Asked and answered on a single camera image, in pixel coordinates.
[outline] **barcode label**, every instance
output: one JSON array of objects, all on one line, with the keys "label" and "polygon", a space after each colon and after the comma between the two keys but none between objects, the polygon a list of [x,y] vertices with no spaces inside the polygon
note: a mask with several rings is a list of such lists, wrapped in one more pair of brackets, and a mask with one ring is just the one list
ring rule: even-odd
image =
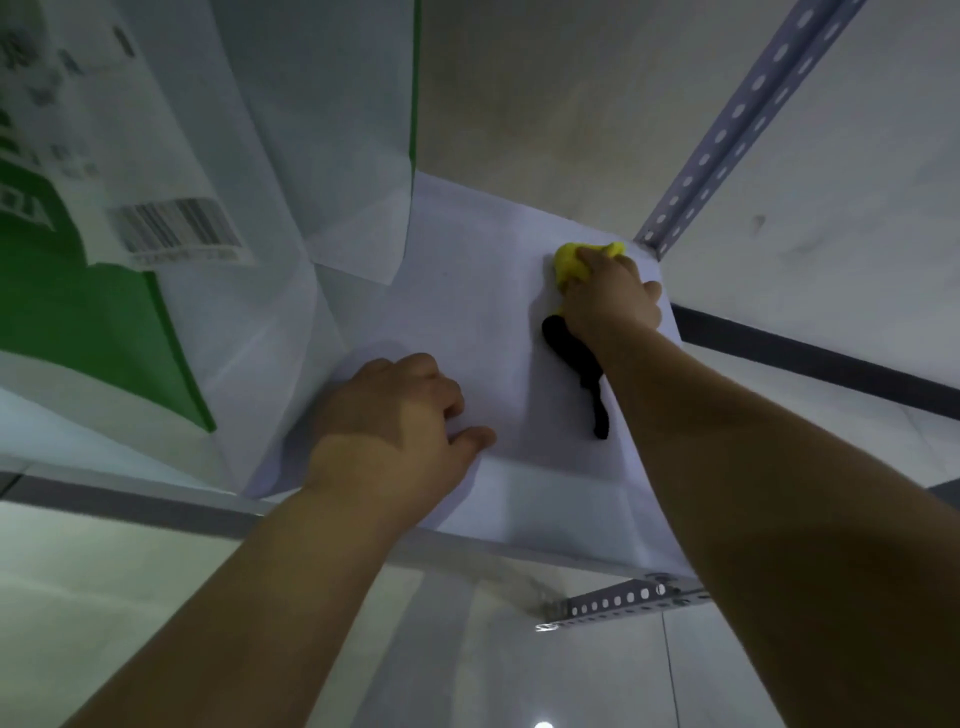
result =
[{"label": "barcode label", "polygon": [[216,200],[190,198],[129,205],[107,210],[107,217],[139,265],[176,260],[252,262]]}]

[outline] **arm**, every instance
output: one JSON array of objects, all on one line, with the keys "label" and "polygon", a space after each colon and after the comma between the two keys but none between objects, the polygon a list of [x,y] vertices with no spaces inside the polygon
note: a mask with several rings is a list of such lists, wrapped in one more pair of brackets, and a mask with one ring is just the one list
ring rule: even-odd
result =
[{"label": "arm", "polygon": [[303,489],[67,726],[302,726],[391,546],[492,445],[447,440],[463,409],[426,354],[364,367],[321,410]]},{"label": "arm", "polygon": [[660,505],[791,728],[955,725],[960,515],[656,332],[657,283],[566,292]]}]

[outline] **wall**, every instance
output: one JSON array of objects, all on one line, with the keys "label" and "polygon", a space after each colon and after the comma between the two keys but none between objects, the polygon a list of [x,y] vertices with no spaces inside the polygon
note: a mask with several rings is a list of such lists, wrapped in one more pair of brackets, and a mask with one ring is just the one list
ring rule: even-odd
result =
[{"label": "wall", "polygon": [[793,0],[424,0],[418,168],[632,239]]},{"label": "wall", "polygon": [[960,386],[960,6],[870,0],[663,268],[683,305]]}]

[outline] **black object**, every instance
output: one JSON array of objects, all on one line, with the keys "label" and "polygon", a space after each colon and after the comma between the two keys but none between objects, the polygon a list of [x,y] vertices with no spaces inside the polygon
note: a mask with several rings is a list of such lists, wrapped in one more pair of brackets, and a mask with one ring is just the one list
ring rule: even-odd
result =
[{"label": "black object", "polygon": [[600,440],[606,440],[610,437],[610,415],[600,398],[603,370],[599,362],[587,345],[570,333],[563,316],[547,316],[540,328],[550,349],[580,375],[580,386],[590,392],[593,398],[593,434]]},{"label": "black object", "polygon": [[680,338],[794,374],[960,420],[960,390],[673,304]]}]

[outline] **white sheet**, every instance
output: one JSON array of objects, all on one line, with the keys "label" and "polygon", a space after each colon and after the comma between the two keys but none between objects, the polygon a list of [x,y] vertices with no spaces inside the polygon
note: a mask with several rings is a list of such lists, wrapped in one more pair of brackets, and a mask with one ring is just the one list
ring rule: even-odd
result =
[{"label": "white sheet", "polygon": [[[560,302],[550,267],[557,248],[614,239],[417,174],[403,266],[334,378],[376,356],[430,352],[467,400],[451,430],[497,430],[497,446],[421,526],[508,549],[690,573],[611,392],[611,437],[599,441],[588,394],[540,334]],[[645,279],[660,279],[652,257],[636,246],[630,254]],[[661,332],[679,341],[665,297],[660,305]],[[295,430],[248,495],[300,486],[309,444]]]}]

